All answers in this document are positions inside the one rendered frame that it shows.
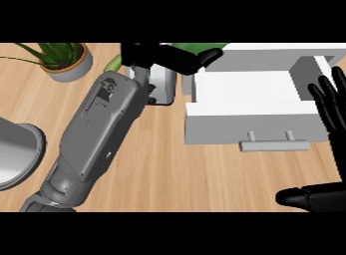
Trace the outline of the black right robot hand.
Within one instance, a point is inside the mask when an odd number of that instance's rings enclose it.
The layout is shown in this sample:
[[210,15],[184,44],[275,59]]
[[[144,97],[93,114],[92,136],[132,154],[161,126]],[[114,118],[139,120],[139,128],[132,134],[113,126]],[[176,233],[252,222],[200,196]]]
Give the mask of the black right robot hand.
[[346,212],[346,73],[334,66],[331,80],[318,77],[308,85],[318,114],[329,131],[329,141],[342,181],[283,189],[275,202],[309,212]]

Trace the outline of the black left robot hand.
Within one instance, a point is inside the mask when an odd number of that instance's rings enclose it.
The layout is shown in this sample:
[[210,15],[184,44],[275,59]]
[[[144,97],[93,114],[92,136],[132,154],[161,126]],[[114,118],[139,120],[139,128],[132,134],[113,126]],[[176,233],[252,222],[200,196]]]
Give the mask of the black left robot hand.
[[148,69],[160,65],[182,75],[193,75],[224,55],[219,48],[212,48],[197,55],[190,51],[160,43],[123,43],[122,64]]

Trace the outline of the silver metal cup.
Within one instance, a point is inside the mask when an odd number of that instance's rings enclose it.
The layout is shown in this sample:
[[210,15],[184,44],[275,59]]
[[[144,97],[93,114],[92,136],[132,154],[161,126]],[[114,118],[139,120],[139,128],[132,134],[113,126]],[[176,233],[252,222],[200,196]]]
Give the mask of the silver metal cup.
[[151,97],[157,99],[157,104],[169,106],[175,98],[176,72],[160,65],[153,65],[150,83],[156,86]]

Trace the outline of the white drawer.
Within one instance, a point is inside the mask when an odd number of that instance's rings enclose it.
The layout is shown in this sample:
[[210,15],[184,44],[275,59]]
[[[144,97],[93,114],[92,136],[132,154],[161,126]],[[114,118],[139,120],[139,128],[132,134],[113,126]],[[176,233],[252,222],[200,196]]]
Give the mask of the white drawer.
[[321,142],[327,131],[315,103],[299,98],[286,71],[200,72],[185,104],[184,141],[237,143],[253,133],[259,140]]

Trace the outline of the pale green curved object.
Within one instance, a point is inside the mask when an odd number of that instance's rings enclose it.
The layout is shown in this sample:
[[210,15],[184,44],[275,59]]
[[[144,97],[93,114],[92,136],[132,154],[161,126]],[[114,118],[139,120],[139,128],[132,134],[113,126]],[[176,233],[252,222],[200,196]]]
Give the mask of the pale green curved object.
[[105,67],[105,69],[104,69],[104,71],[105,72],[116,72],[119,69],[120,69],[120,67],[122,67],[122,55],[117,55],[116,57],[114,57],[114,59],[110,61],[110,63],[108,63],[108,65],[107,65],[107,67]]

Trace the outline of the green rounded object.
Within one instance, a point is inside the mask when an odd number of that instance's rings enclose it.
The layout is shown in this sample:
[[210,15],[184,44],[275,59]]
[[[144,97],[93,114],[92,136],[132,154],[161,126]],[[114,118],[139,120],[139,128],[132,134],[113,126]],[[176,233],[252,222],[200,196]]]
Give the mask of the green rounded object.
[[222,49],[227,46],[227,43],[173,43],[173,46],[197,55],[209,49]]

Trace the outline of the potted green plant grey pot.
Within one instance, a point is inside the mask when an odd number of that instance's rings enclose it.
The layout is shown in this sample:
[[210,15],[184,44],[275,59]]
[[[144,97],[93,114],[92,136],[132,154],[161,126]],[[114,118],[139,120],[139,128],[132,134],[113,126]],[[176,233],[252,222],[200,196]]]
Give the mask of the potted green plant grey pot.
[[34,50],[24,43],[17,43],[36,58],[36,61],[9,57],[9,60],[36,64],[49,77],[59,83],[80,80],[93,66],[93,56],[85,43],[39,43]]

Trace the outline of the white cabinet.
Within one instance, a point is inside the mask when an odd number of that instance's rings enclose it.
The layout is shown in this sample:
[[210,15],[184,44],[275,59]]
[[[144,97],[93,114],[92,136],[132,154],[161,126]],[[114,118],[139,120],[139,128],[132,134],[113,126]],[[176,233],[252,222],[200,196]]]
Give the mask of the white cabinet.
[[219,92],[266,101],[311,101],[306,85],[346,56],[346,43],[229,43],[200,73]]

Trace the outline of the grey metal cylinder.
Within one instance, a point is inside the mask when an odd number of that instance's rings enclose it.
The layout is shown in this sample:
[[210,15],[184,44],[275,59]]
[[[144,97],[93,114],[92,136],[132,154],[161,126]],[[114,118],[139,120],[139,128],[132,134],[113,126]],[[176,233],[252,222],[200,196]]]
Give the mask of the grey metal cylinder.
[[36,171],[46,152],[46,136],[30,124],[0,118],[0,191],[17,186]]

